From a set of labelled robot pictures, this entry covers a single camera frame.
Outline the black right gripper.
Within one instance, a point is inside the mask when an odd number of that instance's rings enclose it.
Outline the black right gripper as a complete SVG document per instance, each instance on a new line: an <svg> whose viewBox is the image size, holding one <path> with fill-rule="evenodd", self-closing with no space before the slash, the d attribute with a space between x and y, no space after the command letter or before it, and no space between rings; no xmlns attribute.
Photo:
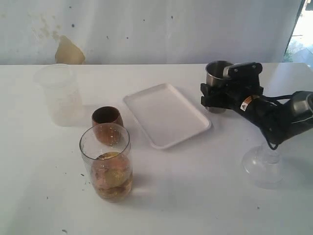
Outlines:
<svg viewBox="0 0 313 235"><path fill-rule="evenodd" d="M239 79L226 79L221 87L212 87L201 83L200 90L207 96L201 97L201 105L208 108L239 109L248 97L260 98L264 88L260 86L258 76Z"/></svg>

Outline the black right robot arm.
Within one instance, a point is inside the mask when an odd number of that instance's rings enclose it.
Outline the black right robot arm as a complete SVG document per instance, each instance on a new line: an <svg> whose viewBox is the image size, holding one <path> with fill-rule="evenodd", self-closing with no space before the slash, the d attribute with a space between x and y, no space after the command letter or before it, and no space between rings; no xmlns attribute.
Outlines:
<svg viewBox="0 0 313 235"><path fill-rule="evenodd" d="M230 109L257 126L268 143L280 145L313 127L313 93L263 95L259 76L233 77L221 87L201 84L204 107Z"/></svg>

